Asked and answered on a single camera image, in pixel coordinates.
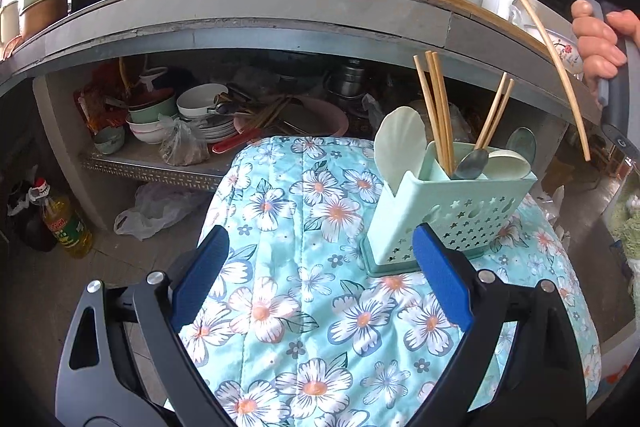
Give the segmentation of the person's right hand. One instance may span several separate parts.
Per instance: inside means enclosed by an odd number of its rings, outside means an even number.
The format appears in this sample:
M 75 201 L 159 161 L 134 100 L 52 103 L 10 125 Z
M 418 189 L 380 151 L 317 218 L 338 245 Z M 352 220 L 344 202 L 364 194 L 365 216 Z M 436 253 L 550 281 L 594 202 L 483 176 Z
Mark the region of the person's right hand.
M 623 10 L 609 12 L 605 20 L 598 20 L 586 0 L 575 1 L 570 12 L 577 49 L 584 65 L 584 83 L 597 98 L 599 81 L 615 78 L 627 63 L 625 53 L 617 47 L 617 35 L 631 38 L 636 46 L 639 45 L 639 19 L 631 10 Z

